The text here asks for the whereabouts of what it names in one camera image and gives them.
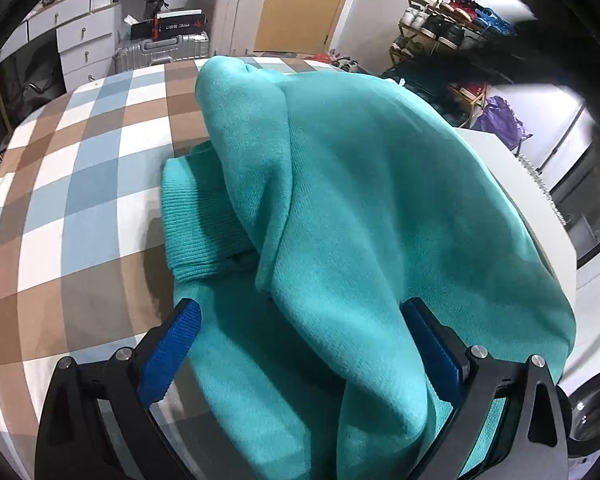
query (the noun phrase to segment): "washing machine door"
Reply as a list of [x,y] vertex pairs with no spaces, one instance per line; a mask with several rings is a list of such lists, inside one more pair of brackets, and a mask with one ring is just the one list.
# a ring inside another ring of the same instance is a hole
[[600,373],[579,387],[569,402],[569,480],[589,480],[593,476],[587,473],[600,457]]

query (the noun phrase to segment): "purple bag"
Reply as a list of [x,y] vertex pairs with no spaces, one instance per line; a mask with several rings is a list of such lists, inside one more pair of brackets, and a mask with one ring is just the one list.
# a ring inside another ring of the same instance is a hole
[[487,98],[482,114],[471,129],[497,135],[510,150],[514,150],[520,142],[533,135],[525,129],[525,125],[513,113],[509,103],[499,95]]

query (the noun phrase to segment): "aluminum luggage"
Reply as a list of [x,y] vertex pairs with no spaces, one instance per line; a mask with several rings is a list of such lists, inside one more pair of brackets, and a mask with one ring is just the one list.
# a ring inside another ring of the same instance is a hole
[[123,43],[116,51],[116,73],[135,68],[209,56],[206,32],[176,36],[168,40],[139,40]]

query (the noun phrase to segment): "red shoe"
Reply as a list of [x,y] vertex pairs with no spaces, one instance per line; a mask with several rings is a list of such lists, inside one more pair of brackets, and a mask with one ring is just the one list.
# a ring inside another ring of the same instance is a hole
[[474,18],[478,16],[475,12],[475,6],[468,4],[466,2],[462,2],[461,0],[450,0],[449,5],[453,7],[454,10],[461,9],[464,11],[464,14],[458,13],[465,21],[472,22]]
[[471,101],[475,101],[487,89],[485,83],[467,83],[462,85],[460,93]]

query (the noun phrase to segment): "wooden door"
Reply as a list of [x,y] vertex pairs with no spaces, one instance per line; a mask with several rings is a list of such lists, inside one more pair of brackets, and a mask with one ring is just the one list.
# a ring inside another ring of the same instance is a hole
[[265,0],[255,50],[323,52],[339,12],[340,0]]

